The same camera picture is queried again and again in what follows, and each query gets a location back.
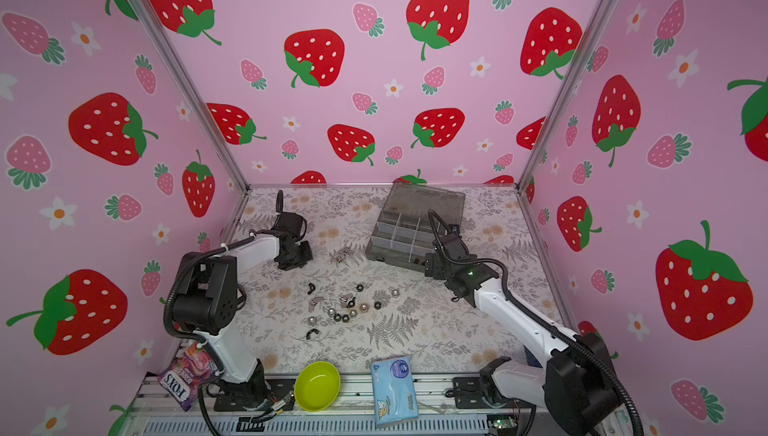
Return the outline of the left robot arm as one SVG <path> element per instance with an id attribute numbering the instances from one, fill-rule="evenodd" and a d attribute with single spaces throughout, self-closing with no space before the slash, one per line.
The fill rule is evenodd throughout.
<path id="1" fill-rule="evenodd" d="M 166 332 L 192 341 L 211 357 L 215 384 L 246 408 L 264 403 L 269 387 L 263 365 L 234 323 L 240 304 L 238 277 L 269 261 L 282 271 L 305 266 L 312 260 L 306 231 L 304 217 L 280 212 L 269 229 L 252 230 L 246 238 L 209 252 L 188 253 L 166 298 Z"/>

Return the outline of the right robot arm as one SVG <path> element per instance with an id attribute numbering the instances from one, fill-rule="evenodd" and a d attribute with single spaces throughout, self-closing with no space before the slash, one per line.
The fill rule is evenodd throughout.
<path id="1" fill-rule="evenodd" d="M 469 252 L 454 225 L 429 213 L 434 236 L 425 275 L 442 279 L 454 302 L 466 301 L 505 326 L 541 365 L 516 369 L 505 361 L 491 370 L 492 387 L 504 399 L 545 407 L 569 435 L 594 434 L 618 409 L 625 409 L 632 433 L 645 433 L 640 413 L 620 382 L 605 342 L 581 336 L 536 310 L 508 287 L 500 261 Z"/>

